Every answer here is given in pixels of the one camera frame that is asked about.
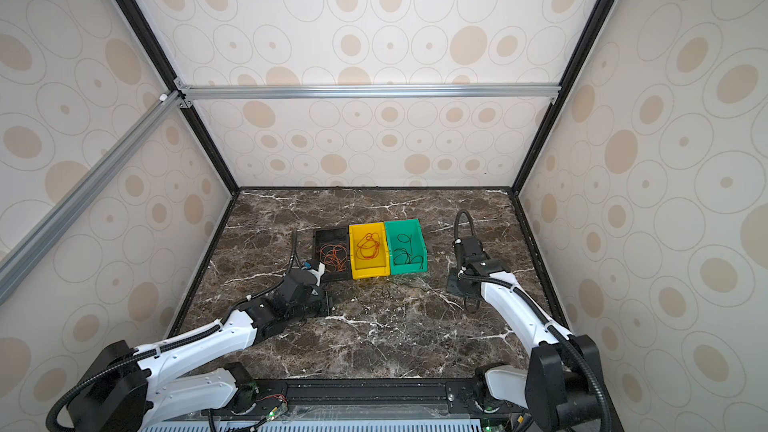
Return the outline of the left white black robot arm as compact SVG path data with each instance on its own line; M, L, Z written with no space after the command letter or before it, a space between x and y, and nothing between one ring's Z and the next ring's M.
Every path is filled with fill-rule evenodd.
M290 269L275 286L234 304L228 315L171 339L105 347L83 378L51 407L50 431L139 431L189 412L220 409L250 382L230 365L194 376L192 370L277 336L296 322L330 314L322 264ZM71 425L59 421L66 412Z

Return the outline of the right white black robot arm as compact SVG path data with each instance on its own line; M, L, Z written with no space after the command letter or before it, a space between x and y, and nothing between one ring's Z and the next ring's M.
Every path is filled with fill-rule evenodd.
M542 431L592 421L601 431L612 431L615 421L596 343L556 322L476 236L456 237L453 248L457 267L449 284L454 293L492 306L529 358L525 370L496 365L481 373L490 398L522 407Z

